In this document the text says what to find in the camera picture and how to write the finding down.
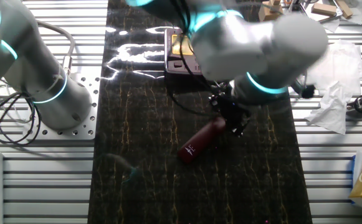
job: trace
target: metal bracket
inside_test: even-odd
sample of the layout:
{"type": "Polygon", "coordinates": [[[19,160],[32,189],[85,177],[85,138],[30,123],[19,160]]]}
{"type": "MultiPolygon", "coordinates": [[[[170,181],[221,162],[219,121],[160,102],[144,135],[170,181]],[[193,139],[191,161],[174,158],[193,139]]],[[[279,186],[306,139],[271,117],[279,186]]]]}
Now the metal bracket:
{"type": "MultiPolygon", "coordinates": [[[[92,97],[91,111],[87,118],[78,126],[67,130],[53,130],[45,124],[41,124],[40,132],[36,140],[92,140],[95,139],[96,133],[96,119],[98,111],[99,87],[100,87],[100,74],[71,74],[71,78],[83,86],[85,86],[92,97]]],[[[30,128],[30,124],[24,126],[23,134],[26,134],[30,128]]]]}

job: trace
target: wooden block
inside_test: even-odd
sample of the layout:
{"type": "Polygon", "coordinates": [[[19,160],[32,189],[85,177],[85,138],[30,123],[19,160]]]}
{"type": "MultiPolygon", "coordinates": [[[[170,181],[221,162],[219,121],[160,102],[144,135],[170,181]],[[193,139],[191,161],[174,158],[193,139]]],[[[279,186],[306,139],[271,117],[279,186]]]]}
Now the wooden block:
{"type": "MultiPolygon", "coordinates": [[[[267,6],[270,6],[270,2],[262,2],[262,4],[265,4],[267,6]]],[[[282,7],[280,7],[279,12],[283,13],[282,7]]],[[[276,20],[280,16],[277,12],[271,12],[269,8],[261,6],[260,11],[258,12],[258,17],[260,18],[260,21],[272,21],[276,20]]]]}
{"type": "Polygon", "coordinates": [[[272,8],[269,9],[270,12],[280,12],[280,10],[282,10],[282,6],[281,6],[281,5],[272,6],[272,8]]]}
{"type": "Polygon", "coordinates": [[[323,15],[323,16],[335,16],[336,10],[337,10],[336,6],[315,3],[312,6],[311,12],[319,14],[319,15],[323,15]]]}
{"type": "Polygon", "coordinates": [[[338,6],[340,6],[343,11],[343,17],[349,19],[353,15],[353,11],[351,11],[350,7],[348,7],[347,3],[344,0],[336,0],[338,6]]]}
{"type": "Polygon", "coordinates": [[[278,6],[278,5],[280,5],[280,0],[269,0],[270,1],[270,4],[272,5],[272,6],[278,6]]]}

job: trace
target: red cylinder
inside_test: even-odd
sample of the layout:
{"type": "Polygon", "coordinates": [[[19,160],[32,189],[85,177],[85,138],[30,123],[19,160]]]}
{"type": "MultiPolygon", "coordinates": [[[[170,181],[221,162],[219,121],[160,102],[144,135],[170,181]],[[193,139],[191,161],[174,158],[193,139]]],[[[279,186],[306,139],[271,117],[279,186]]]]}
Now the red cylinder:
{"type": "Polygon", "coordinates": [[[178,151],[179,158],[185,163],[192,162],[225,129],[226,122],[224,118],[214,118],[182,146],[178,151]]]}

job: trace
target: black marble surface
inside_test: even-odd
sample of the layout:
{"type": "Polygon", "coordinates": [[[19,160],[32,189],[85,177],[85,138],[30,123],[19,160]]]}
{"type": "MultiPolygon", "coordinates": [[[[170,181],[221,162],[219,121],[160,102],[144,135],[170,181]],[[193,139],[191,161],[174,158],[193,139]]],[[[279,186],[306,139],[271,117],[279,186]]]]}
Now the black marble surface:
{"type": "MultiPolygon", "coordinates": [[[[88,223],[312,223],[289,100],[257,108],[243,138],[225,134],[189,165],[177,158],[209,118],[167,97],[166,26],[109,1],[88,223]]],[[[210,111],[208,96],[178,99],[210,111]]]]}

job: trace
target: white tissue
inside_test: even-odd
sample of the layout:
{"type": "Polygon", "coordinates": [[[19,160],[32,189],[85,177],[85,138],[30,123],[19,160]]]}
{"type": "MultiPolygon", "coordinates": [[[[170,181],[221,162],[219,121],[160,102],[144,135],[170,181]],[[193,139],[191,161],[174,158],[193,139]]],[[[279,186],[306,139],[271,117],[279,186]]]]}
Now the white tissue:
{"type": "Polygon", "coordinates": [[[347,111],[347,102],[352,94],[345,92],[345,88],[340,82],[334,83],[325,96],[319,102],[320,109],[311,111],[311,114],[305,119],[310,124],[315,124],[334,131],[339,134],[345,134],[345,114],[347,111]]]}
{"type": "Polygon", "coordinates": [[[328,46],[324,56],[307,72],[307,84],[323,95],[330,85],[339,81],[352,95],[361,94],[362,59],[360,48],[350,42],[338,40],[328,46]]]}
{"type": "Polygon", "coordinates": [[[340,19],[333,19],[332,21],[327,21],[322,24],[322,26],[331,32],[336,32],[337,27],[340,25],[340,19]]]}
{"type": "Polygon", "coordinates": [[[354,44],[339,40],[329,45],[325,55],[307,72],[307,83],[323,95],[320,109],[306,117],[315,124],[345,134],[346,105],[353,95],[361,94],[362,59],[354,44]]]}

